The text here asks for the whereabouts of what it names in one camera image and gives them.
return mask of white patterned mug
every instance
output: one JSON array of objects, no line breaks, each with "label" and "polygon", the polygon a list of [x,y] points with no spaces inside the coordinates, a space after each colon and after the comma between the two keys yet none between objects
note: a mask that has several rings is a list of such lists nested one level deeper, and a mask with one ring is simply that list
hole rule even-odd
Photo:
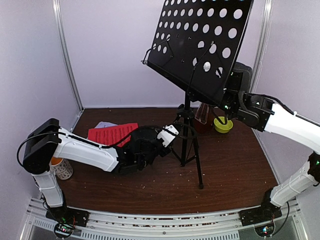
[{"label": "white patterned mug", "polygon": [[55,175],[61,180],[67,180],[71,178],[74,173],[74,169],[70,165],[69,161],[64,158],[52,158],[51,169]]}]

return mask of music stand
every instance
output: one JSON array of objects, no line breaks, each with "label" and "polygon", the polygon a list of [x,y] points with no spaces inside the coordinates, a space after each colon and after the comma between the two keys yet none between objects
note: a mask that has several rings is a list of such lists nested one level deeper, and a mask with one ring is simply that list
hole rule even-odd
[{"label": "music stand", "polygon": [[[152,47],[143,64],[185,91],[179,120],[193,127],[190,101],[219,106],[235,65],[246,31],[253,0],[166,0]],[[183,136],[189,129],[183,128]],[[203,188],[198,139],[194,156],[187,159],[188,141],[183,139],[181,166],[196,159],[199,187]]]}]

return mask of yellow bowl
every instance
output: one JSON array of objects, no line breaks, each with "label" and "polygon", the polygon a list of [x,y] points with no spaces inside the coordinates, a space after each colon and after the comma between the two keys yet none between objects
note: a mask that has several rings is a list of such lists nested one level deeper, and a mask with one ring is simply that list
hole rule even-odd
[{"label": "yellow bowl", "polygon": [[[221,121],[223,123],[225,122],[224,116],[220,116],[219,119],[221,119]],[[228,120],[227,124],[223,125],[218,121],[218,119],[215,118],[213,123],[214,123],[215,130],[221,134],[226,134],[226,133],[230,132],[230,130],[234,127],[234,123],[231,120]]]}]

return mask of white panel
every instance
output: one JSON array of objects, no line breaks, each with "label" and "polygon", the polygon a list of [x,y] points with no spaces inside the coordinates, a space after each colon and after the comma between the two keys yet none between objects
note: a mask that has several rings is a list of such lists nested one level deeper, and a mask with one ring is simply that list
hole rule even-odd
[{"label": "white panel", "polygon": [[32,176],[16,160],[19,144],[49,118],[70,128],[78,113],[51,1],[0,0],[0,235],[17,239]]},{"label": "white panel", "polygon": [[[320,122],[320,2],[278,0],[267,52],[262,62],[258,93],[273,95],[291,109]],[[259,133],[269,160],[283,182],[296,172],[312,153],[290,139]],[[320,189],[311,188],[298,198],[311,240],[319,239]]]},{"label": "white panel", "polygon": [[[264,0],[256,0],[239,60],[253,66]],[[184,92],[141,64],[164,0],[64,0],[72,69],[85,107],[177,107]]]}]

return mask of dark wood surface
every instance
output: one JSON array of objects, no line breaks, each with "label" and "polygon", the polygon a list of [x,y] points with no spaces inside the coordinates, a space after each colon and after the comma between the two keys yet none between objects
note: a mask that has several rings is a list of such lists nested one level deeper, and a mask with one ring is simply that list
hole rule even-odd
[{"label": "dark wood surface", "polygon": [[[100,121],[115,124],[167,125],[174,108],[86,109],[74,133],[88,136]],[[188,214],[259,205],[277,182],[252,130],[233,121],[228,134],[214,129],[199,136],[204,189],[198,189],[195,161],[180,167],[170,155],[126,176],[71,161],[74,174],[59,181],[69,206],[128,214]],[[175,141],[175,149],[181,142]]]}]

